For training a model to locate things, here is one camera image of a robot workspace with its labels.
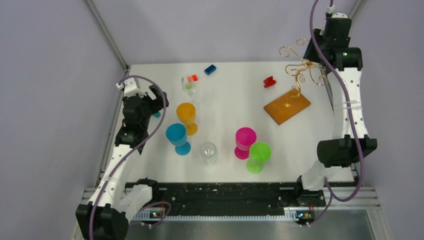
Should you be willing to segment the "yellow plastic wine glass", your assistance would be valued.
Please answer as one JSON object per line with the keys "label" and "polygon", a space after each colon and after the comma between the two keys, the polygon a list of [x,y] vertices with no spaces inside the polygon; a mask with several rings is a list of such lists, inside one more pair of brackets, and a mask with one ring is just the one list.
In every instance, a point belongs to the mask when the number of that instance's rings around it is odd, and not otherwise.
{"label": "yellow plastic wine glass", "polygon": [[183,102],[176,108],[179,121],[185,126],[187,135],[193,136],[198,131],[196,120],[196,108],[192,103]]}

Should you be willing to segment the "blue plastic wine glass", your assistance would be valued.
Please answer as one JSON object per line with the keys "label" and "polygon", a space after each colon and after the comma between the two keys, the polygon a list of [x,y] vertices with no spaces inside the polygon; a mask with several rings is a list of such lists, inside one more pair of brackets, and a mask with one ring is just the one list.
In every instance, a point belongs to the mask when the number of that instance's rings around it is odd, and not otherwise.
{"label": "blue plastic wine glass", "polygon": [[180,156],[185,156],[191,151],[191,144],[188,142],[186,127],[181,123],[171,124],[165,132],[166,138],[174,146],[175,152]]}

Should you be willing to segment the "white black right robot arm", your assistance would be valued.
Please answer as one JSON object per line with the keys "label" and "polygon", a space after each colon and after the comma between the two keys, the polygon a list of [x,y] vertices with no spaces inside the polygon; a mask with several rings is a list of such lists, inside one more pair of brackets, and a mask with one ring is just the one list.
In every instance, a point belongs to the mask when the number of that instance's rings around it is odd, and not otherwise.
{"label": "white black right robot arm", "polygon": [[302,187],[293,192],[299,206],[314,198],[312,191],[329,186],[329,179],[352,164],[359,164],[357,188],[344,201],[351,200],[364,183],[365,157],[376,150],[377,139],[369,136],[361,100],[362,51],[350,47],[351,19],[343,13],[327,14],[324,29],[312,28],[304,54],[306,60],[325,67],[331,88],[334,128],[330,140],[317,145],[317,160],[298,181]]}

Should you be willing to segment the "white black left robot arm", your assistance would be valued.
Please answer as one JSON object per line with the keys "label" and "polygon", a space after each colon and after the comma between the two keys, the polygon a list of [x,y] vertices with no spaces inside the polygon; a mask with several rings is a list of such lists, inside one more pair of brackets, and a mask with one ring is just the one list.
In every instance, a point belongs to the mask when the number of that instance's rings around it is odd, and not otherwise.
{"label": "white black left robot arm", "polygon": [[149,133],[150,118],[169,106],[167,94],[156,84],[149,86],[155,95],[132,93],[124,96],[122,125],[115,137],[112,157],[95,192],[86,204],[75,212],[78,226],[85,240],[123,240],[129,224],[146,204],[154,207],[160,202],[159,191],[152,181],[139,183],[125,195],[126,183],[135,162],[140,159],[146,142],[161,124]]}

